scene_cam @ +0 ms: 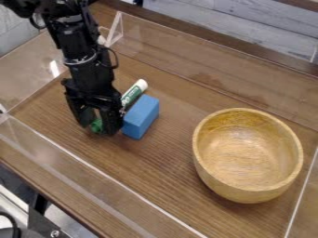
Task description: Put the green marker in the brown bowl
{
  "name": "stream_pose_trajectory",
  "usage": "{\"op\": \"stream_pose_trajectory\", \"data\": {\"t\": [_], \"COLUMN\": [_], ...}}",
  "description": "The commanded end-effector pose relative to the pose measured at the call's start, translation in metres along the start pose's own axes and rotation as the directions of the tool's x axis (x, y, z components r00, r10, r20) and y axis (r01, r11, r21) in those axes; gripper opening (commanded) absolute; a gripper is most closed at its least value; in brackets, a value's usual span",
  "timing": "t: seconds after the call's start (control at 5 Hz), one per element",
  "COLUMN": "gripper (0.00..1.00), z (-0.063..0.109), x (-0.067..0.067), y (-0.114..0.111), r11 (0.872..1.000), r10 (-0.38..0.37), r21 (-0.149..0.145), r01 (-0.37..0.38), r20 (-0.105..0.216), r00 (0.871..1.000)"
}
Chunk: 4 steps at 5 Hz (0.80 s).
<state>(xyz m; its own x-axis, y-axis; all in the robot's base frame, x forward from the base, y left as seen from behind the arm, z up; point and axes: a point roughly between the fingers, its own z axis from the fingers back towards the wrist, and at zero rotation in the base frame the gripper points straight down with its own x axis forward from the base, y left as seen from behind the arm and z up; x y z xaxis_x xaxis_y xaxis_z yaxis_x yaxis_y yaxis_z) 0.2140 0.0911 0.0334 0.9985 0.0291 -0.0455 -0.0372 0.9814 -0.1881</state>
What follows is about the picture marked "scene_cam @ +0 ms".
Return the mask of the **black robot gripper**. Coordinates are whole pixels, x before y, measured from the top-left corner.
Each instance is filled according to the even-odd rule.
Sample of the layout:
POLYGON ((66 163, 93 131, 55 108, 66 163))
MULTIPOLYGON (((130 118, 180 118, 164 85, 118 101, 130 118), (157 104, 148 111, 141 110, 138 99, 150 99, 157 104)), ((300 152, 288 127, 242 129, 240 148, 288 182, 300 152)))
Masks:
POLYGON ((124 126, 121 93, 114 86, 118 64, 110 57, 66 59, 71 77, 62 80, 70 110, 79 125, 86 128, 98 118, 102 132, 113 136, 124 126))

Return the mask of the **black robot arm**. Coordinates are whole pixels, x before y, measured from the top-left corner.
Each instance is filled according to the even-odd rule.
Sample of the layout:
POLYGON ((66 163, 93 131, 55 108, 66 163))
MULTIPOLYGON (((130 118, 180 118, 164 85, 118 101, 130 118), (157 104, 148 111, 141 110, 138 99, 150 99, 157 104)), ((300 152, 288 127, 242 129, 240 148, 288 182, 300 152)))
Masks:
POLYGON ((114 86, 118 56, 101 42, 91 0, 0 0, 19 17, 43 24, 63 54, 70 76, 62 80, 70 111, 82 127, 114 135, 124 126, 121 92, 114 86))

